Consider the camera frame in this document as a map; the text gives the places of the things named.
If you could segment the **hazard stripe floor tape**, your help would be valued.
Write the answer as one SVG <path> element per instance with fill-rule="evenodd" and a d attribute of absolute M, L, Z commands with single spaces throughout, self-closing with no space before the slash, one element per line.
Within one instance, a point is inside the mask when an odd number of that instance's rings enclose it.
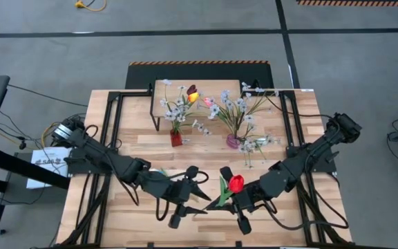
<path fill-rule="evenodd" d="M 398 0 L 296 0 L 300 6 L 398 7 Z"/>

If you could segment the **yellow orange artificial tulip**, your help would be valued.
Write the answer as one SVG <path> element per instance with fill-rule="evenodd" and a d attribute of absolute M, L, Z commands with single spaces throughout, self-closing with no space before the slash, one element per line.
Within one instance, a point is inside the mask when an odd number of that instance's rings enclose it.
<path fill-rule="evenodd" d="M 182 93 L 179 94 L 178 98 L 174 102 L 173 108 L 171 109 L 171 113 L 173 114 L 172 124 L 174 130 L 178 130 L 180 132 L 180 128 L 186 121 L 187 116 L 192 114 L 190 108 L 195 104 L 198 98 L 198 92 L 186 95 Z"/>

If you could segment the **bright red artificial tulip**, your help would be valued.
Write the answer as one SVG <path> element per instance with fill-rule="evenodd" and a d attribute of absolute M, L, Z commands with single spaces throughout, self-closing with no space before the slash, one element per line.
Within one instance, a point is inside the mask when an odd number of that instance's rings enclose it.
<path fill-rule="evenodd" d="M 232 176 L 227 182 L 222 176 L 220 177 L 220 196 L 216 206 L 220 207 L 225 204 L 228 198 L 233 194 L 241 192 L 244 188 L 245 179 L 242 175 Z"/>

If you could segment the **pink artificial tulip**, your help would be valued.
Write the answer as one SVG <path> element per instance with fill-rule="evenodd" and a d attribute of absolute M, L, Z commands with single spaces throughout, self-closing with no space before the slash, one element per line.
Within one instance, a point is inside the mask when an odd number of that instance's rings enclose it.
<path fill-rule="evenodd" d="M 212 120 L 214 118 L 218 118 L 223 121 L 228 129 L 230 130 L 233 136 L 236 135 L 236 128 L 234 127 L 234 121 L 232 118 L 231 111 L 227 108 L 226 104 L 222 106 L 216 104 L 216 101 L 213 98 L 205 98 L 204 103 L 209 108 L 210 114 L 208 115 L 208 119 Z"/>

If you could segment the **white printed paper sheet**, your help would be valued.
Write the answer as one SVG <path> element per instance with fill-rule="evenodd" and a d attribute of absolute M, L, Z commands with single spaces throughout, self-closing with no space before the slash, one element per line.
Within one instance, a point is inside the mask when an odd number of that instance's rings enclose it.
<path fill-rule="evenodd" d="M 44 147 L 32 152 L 30 162 L 60 176 L 67 176 L 68 165 L 64 159 L 69 155 L 70 148 Z"/>

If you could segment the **wooden shelf black metal frame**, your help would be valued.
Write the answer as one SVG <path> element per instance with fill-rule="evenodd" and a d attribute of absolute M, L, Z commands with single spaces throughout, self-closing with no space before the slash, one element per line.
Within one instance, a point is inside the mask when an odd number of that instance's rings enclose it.
<path fill-rule="evenodd" d="M 177 104 L 178 99 L 188 100 L 187 90 L 192 85 L 196 87 L 202 98 L 219 100 L 224 90 L 229 91 L 231 98 L 237 98 L 241 92 L 239 80 L 156 80 L 151 91 L 150 116 L 157 131 L 161 119 L 164 119 L 165 113 L 169 110 L 166 105 L 162 106 L 161 101 Z"/>

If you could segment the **pink ribbed glass vase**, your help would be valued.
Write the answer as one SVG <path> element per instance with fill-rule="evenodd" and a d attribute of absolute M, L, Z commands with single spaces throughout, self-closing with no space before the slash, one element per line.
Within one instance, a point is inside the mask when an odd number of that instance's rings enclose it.
<path fill-rule="evenodd" d="M 230 147 L 232 149 L 237 149 L 237 148 L 239 148 L 240 141 L 237 136 L 235 136 L 234 134 L 231 133 L 227 136 L 226 144 L 228 147 Z"/>

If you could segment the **white veined artificial flower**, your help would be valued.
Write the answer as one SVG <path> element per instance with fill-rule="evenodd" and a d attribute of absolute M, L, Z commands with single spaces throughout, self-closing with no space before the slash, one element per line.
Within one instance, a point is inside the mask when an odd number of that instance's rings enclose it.
<path fill-rule="evenodd" d="M 196 128 L 199 132 L 201 132 L 203 136 L 211 135 L 210 130 L 208 130 L 203 123 L 199 123 L 197 119 L 193 121 L 192 127 Z"/>

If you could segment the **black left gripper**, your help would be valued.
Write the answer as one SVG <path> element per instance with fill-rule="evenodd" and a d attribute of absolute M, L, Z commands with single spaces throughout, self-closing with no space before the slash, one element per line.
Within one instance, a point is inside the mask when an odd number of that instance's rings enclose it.
<path fill-rule="evenodd" d="M 199 174 L 205 176 L 205 180 L 195 181 L 194 178 Z M 160 198 L 174 204 L 180 204 L 187 202 L 191 193 L 201 199 L 210 200 L 210 198 L 198 187 L 200 184 L 206 183 L 208 180 L 209 175 L 206 172 L 200 171 L 198 167 L 192 165 L 187 168 L 183 180 L 167 180 L 158 183 Z M 186 217 L 188 214 L 207 214 L 207 212 L 195 209 L 194 207 L 177 205 L 175 212 L 169 220 L 169 227 L 178 228 L 181 218 Z"/>

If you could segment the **red ribbed glass vase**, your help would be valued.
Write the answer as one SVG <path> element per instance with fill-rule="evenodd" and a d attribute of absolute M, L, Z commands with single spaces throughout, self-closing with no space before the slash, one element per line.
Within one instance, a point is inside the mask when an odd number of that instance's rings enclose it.
<path fill-rule="evenodd" d="M 172 147 L 182 145 L 182 134 L 178 130 L 170 130 L 170 139 Z"/>

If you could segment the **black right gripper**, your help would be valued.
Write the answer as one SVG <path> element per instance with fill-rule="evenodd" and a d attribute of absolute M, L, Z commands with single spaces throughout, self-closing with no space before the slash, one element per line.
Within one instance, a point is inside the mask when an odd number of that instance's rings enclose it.
<path fill-rule="evenodd" d="M 231 168 L 228 166 L 220 168 L 220 174 L 227 183 L 229 183 L 234 176 Z M 242 210 L 253 212 L 262 207 L 267 202 L 265 193 L 260 185 L 245 185 L 239 193 L 234 194 L 234 202 L 235 203 L 225 203 L 221 206 L 209 204 L 205 209 L 209 211 L 228 211 L 231 214 L 236 214 L 236 221 L 240 231 L 243 234 L 249 234 L 252 228 Z"/>

